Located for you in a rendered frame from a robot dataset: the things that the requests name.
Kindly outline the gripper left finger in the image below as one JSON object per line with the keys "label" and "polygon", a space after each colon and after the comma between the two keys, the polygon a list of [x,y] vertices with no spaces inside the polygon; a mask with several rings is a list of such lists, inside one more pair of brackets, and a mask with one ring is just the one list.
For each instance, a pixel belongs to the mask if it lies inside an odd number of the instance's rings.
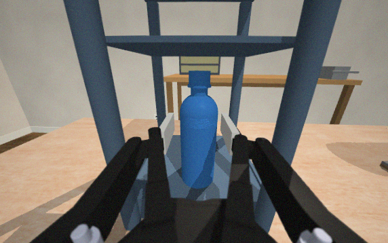
{"label": "gripper left finger", "polygon": [[160,127],[148,129],[149,139],[129,138],[76,204],[29,243],[104,243],[145,158],[142,243],[178,243],[164,157],[174,130],[168,113]]}

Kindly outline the blue bottle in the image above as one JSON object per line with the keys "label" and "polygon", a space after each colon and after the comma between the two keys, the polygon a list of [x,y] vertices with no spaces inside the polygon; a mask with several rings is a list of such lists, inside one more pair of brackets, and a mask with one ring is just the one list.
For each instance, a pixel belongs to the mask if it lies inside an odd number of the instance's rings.
{"label": "blue bottle", "polygon": [[211,71],[189,71],[191,95],[180,106],[182,180],[192,188],[209,186],[214,178],[218,107],[208,96]]}

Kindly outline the blue-grey shelving unit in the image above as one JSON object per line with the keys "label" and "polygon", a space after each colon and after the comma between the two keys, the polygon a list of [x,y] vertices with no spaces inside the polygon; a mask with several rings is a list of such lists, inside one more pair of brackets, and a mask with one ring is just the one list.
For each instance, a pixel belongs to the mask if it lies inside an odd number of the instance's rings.
{"label": "blue-grey shelving unit", "polygon": [[[166,118],[162,56],[235,57],[229,117],[237,127],[246,57],[293,48],[271,142],[292,165],[342,0],[304,0],[295,37],[239,36],[249,33],[254,0],[144,0],[149,35],[128,36],[105,36],[99,0],[63,1],[106,164],[125,144],[109,46],[151,56],[158,127]],[[158,2],[241,2],[237,35],[161,35]],[[164,157],[171,198],[227,198],[232,155],[222,136],[216,136],[214,178],[207,187],[195,189],[183,182],[180,135],[172,136]],[[254,218],[269,233],[276,211],[249,163]],[[148,158],[120,211],[128,231],[144,218],[147,168]]]}

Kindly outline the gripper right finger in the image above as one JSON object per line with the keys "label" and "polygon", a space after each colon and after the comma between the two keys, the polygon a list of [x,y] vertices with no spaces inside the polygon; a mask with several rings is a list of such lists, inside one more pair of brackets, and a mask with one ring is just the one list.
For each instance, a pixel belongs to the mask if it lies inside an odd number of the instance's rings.
{"label": "gripper right finger", "polygon": [[232,155],[221,243],[258,243],[249,159],[292,243],[367,243],[323,205],[269,140],[248,140],[227,113],[221,113],[220,131]]}

